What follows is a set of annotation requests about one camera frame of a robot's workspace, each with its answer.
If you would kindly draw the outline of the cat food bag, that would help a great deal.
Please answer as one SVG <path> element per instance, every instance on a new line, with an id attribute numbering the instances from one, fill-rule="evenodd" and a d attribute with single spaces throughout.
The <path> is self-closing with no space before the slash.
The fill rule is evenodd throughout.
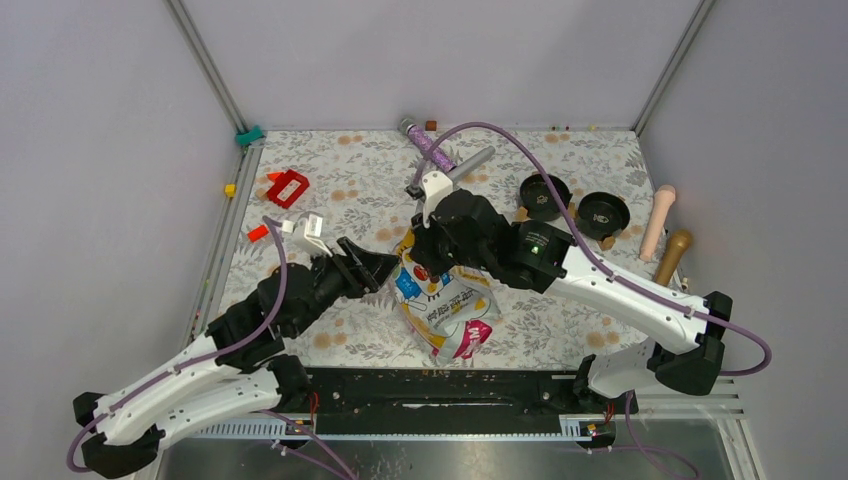
<path id="1" fill-rule="evenodd" d="M 430 276 L 411 257 L 414 242 L 407 232 L 394 249 L 400 263 L 391 286 L 401 313 L 436 364 L 470 359 L 501 318 L 491 284 L 481 272 L 461 266 Z"/>

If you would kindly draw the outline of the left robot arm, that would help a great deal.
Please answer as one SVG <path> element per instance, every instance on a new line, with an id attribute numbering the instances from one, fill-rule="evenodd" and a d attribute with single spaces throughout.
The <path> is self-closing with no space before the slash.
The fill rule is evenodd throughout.
<path id="1" fill-rule="evenodd" d="M 340 252 L 310 265 L 283 262 L 174 358 L 112 394 L 73 401 L 82 432 L 67 456 L 78 472 L 133 474 L 189 434 L 241 414 L 284 413 L 312 399 L 300 360 L 285 341 L 304 333 L 339 299 L 379 291 L 400 260 L 342 237 Z"/>

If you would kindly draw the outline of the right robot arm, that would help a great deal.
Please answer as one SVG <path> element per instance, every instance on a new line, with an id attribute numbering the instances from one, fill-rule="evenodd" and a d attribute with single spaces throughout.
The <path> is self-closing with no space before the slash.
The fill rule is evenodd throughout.
<path id="1" fill-rule="evenodd" d="M 594 265 L 565 231 L 535 220 L 510 223 L 487 199 L 464 189 L 415 187 L 412 196 L 422 210 L 411 220 L 411 258 L 429 275 L 481 270 L 512 289 L 575 300 L 646 335 L 633 347 L 582 361 L 573 396 L 583 410 L 597 412 L 630 390 L 656 384 L 692 396 L 712 391 L 725 346 L 720 328 L 703 317 L 727 317 L 728 296 L 684 295 L 609 262 Z"/>

